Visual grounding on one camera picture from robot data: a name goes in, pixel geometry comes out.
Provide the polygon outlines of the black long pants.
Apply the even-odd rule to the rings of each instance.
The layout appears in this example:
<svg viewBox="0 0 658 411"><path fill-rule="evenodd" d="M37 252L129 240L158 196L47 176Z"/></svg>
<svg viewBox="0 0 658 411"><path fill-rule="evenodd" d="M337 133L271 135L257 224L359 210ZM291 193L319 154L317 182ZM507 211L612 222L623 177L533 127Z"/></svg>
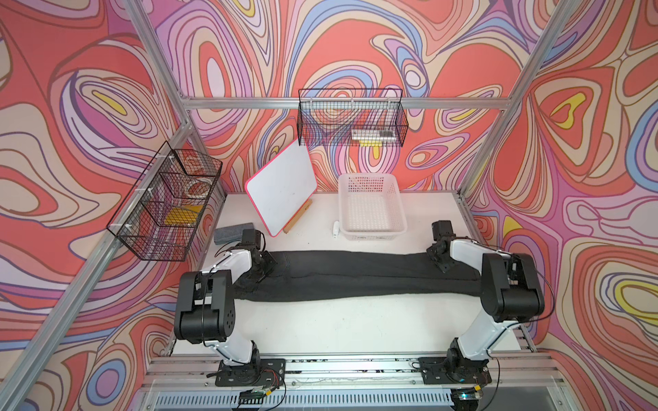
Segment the black long pants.
<svg viewBox="0 0 658 411"><path fill-rule="evenodd" d="M237 299L258 302L325 301L363 296L458 294L479 296L481 275L464 263L440 268L427 253L289 251L272 254L266 276L245 273Z"/></svg>

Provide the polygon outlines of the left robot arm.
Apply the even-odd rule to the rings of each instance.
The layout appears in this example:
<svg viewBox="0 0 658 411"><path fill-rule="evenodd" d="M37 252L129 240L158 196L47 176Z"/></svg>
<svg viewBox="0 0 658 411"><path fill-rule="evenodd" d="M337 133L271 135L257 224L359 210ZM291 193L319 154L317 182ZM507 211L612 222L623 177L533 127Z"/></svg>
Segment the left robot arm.
<svg viewBox="0 0 658 411"><path fill-rule="evenodd" d="M267 250L237 245L221 251L209 267L183 274L176 299L176 340L200 344L228 366L256 362L255 343L236 331L236 286L256 286L276 265Z"/></svg>

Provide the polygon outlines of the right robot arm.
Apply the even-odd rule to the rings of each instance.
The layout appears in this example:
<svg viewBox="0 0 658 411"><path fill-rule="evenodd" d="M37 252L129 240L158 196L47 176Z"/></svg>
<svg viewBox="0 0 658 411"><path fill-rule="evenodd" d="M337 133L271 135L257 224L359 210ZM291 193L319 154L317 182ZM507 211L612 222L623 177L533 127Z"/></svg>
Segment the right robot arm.
<svg viewBox="0 0 658 411"><path fill-rule="evenodd" d="M470 327L451 343L445 367L483 368L489 350L516 325L541 315L545 298L533 257L486 247L459 237L442 237L428 248L430 259L443 271L469 269L480 276L482 309Z"/></svg>

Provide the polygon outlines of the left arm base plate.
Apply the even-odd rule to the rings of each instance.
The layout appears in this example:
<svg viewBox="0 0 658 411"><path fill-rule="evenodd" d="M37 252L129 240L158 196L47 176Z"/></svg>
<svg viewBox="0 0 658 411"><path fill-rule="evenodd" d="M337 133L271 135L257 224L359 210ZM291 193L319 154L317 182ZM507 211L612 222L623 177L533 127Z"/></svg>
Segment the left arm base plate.
<svg viewBox="0 0 658 411"><path fill-rule="evenodd" d="M265 359L239 366L228 366L221 361L217 372L208 376L214 378L217 387L278 388L284 384L285 370L283 359Z"/></svg>

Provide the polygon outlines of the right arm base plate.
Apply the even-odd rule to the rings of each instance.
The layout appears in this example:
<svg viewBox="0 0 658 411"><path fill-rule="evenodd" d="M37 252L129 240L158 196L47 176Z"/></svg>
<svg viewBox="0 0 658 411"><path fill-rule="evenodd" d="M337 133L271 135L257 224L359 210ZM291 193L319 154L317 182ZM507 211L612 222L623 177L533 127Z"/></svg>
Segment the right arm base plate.
<svg viewBox="0 0 658 411"><path fill-rule="evenodd" d="M448 359L447 357L420 357L420 372L425 385L458 385L470 387L489 385L492 377L488 360Z"/></svg>

